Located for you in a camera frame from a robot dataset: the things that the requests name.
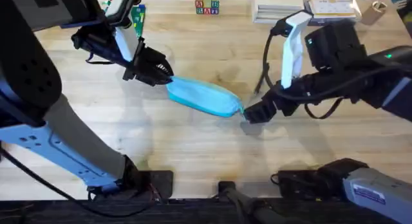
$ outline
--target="sticker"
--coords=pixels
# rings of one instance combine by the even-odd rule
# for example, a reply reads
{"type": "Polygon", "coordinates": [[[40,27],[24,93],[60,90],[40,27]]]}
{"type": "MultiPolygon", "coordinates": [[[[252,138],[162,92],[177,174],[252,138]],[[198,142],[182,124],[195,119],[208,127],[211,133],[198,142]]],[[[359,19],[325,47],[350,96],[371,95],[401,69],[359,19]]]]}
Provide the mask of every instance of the sticker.
{"type": "Polygon", "coordinates": [[[362,196],[364,198],[370,199],[372,201],[376,201],[383,205],[386,204],[385,196],[381,192],[374,191],[373,189],[369,189],[360,185],[353,185],[353,191],[355,194],[362,196]]]}

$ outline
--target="wooden table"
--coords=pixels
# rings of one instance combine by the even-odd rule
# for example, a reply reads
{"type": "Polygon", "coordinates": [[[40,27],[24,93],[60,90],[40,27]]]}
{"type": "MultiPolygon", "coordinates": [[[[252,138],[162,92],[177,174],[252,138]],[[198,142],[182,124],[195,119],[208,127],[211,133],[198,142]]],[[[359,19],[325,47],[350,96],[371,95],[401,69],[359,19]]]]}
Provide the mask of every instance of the wooden table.
{"type": "MultiPolygon", "coordinates": [[[[144,37],[150,47],[168,55],[175,74],[216,83],[249,104],[270,28],[252,23],[249,0],[222,0],[219,16],[196,15],[192,0],[144,3],[148,7],[144,37]]],[[[358,3],[365,10],[371,0],[358,3]]],[[[368,53],[412,44],[392,4],[376,24],[358,24],[357,30],[368,53]]],[[[301,107],[292,117],[277,115],[266,125],[249,125],[239,114],[214,117],[170,101],[164,86],[123,81],[120,66],[86,64],[88,54],[75,50],[70,41],[74,32],[52,28],[37,33],[61,74],[64,94],[85,123],[139,169],[173,170],[174,198],[212,196],[220,180],[236,181],[251,196],[277,196],[276,186],[269,182],[272,173],[344,157],[412,182],[408,121],[348,101],[322,121],[310,119],[301,107]]],[[[283,41],[282,37],[272,41],[273,79],[279,78],[283,41]]],[[[314,71],[305,54],[303,73],[314,71]]],[[[331,103],[323,102],[314,110],[324,113],[331,103]]],[[[86,198],[86,186],[74,175],[22,147],[5,148],[52,184],[86,198]]],[[[0,200],[48,199],[62,197],[10,162],[0,163],[0,200]]]]}

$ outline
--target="stacked blocks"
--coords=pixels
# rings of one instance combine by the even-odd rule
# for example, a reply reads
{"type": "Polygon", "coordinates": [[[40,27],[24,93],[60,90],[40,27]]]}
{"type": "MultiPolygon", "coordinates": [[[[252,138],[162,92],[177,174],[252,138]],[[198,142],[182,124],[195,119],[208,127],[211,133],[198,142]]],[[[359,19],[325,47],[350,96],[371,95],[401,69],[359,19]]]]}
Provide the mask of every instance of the stacked blocks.
{"type": "Polygon", "coordinates": [[[218,15],[219,0],[194,0],[197,14],[218,15]]]}

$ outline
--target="black cable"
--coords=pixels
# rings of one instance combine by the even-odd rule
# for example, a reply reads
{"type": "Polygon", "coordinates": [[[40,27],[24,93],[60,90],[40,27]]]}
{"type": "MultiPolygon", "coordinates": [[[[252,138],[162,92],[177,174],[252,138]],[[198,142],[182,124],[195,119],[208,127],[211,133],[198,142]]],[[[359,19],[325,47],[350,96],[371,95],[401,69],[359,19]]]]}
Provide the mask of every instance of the black cable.
{"type": "Polygon", "coordinates": [[[322,116],[317,117],[315,116],[312,111],[310,111],[308,104],[304,104],[304,110],[308,113],[308,115],[310,116],[310,118],[314,118],[314,119],[325,119],[328,118],[331,114],[333,114],[333,112],[335,112],[336,108],[339,107],[339,105],[341,104],[341,102],[343,101],[343,98],[338,98],[333,104],[332,107],[330,107],[330,109],[322,116]]]}
{"type": "Polygon", "coordinates": [[[267,75],[269,71],[269,63],[267,62],[267,59],[268,59],[269,46],[270,46],[270,43],[272,42],[272,38],[273,38],[273,35],[269,34],[268,39],[266,40],[265,50],[263,52],[263,65],[262,65],[263,71],[262,71],[262,74],[260,75],[259,82],[257,83],[257,86],[255,87],[255,90],[254,90],[255,94],[258,94],[260,92],[263,79],[265,78],[265,75],[267,75]]]}
{"type": "Polygon", "coordinates": [[[99,216],[103,216],[103,217],[107,217],[107,218],[127,218],[130,216],[133,216],[135,214],[140,214],[141,212],[151,208],[154,204],[152,203],[148,203],[145,207],[143,207],[142,209],[138,210],[138,211],[134,211],[132,213],[129,214],[106,214],[97,210],[94,210],[90,207],[88,207],[87,205],[83,205],[83,203],[77,201],[75,198],[73,198],[72,196],[70,196],[69,194],[66,194],[65,192],[61,191],[59,188],[57,188],[56,186],[50,184],[49,182],[47,182],[45,179],[41,178],[39,175],[35,174],[33,171],[31,171],[29,168],[27,168],[25,165],[23,165],[19,160],[17,160],[16,158],[14,158],[12,155],[10,155],[6,150],[0,148],[0,153],[10,162],[12,162],[16,167],[18,167],[19,169],[21,169],[23,172],[25,172],[27,175],[31,176],[34,180],[37,180],[39,183],[43,184],[44,186],[46,186],[47,188],[53,190],[54,192],[56,192],[57,194],[60,194],[61,196],[63,196],[64,198],[66,198],[69,201],[72,201],[73,203],[75,203],[76,205],[78,205],[79,207],[83,208],[84,210],[87,210],[93,214],[99,215],[99,216]]]}
{"type": "Polygon", "coordinates": [[[398,65],[398,66],[384,66],[384,67],[381,67],[381,68],[377,68],[375,70],[372,70],[372,71],[369,71],[369,72],[366,72],[366,73],[362,73],[362,74],[360,74],[360,75],[358,75],[358,76],[356,76],[356,77],[354,77],[350,80],[347,80],[346,82],[343,82],[343,83],[337,85],[334,88],[331,88],[329,90],[320,92],[316,95],[310,95],[310,96],[307,96],[307,97],[297,97],[297,96],[287,95],[287,94],[283,93],[281,90],[279,90],[277,88],[274,88],[274,92],[276,93],[276,95],[279,95],[280,97],[283,97],[283,98],[288,99],[288,100],[301,101],[301,102],[304,102],[304,101],[313,102],[313,100],[322,100],[326,96],[328,96],[329,94],[334,93],[334,92],[336,92],[340,89],[343,89],[345,87],[348,87],[348,86],[350,86],[350,85],[352,85],[352,84],[354,84],[354,83],[356,83],[360,80],[366,79],[368,77],[374,76],[374,75],[379,74],[379,73],[384,73],[384,72],[387,72],[387,71],[391,71],[391,70],[399,70],[399,71],[405,71],[405,72],[411,73],[412,72],[412,66],[398,65]]]}
{"type": "Polygon", "coordinates": [[[275,184],[275,185],[279,185],[279,182],[275,181],[274,177],[277,177],[277,173],[272,174],[272,175],[270,176],[270,181],[271,181],[273,184],[275,184]]]}
{"type": "Polygon", "coordinates": [[[111,61],[94,61],[94,62],[90,61],[94,57],[94,55],[95,55],[94,53],[90,53],[89,58],[86,59],[86,62],[89,64],[114,64],[114,62],[111,62],[111,61]]]}

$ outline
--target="blue towel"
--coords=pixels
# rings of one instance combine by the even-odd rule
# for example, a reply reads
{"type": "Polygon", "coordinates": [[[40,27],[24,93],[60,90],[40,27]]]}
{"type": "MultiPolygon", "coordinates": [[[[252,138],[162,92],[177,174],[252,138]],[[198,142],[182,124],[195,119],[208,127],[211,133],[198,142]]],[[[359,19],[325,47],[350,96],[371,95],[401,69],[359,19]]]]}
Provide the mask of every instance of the blue towel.
{"type": "Polygon", "coordinates": [[[243,111],[240,99],[225,88],[177,76],[172,80],[166,86],[173,101],[220,117],[231,117],[243,111]]]}

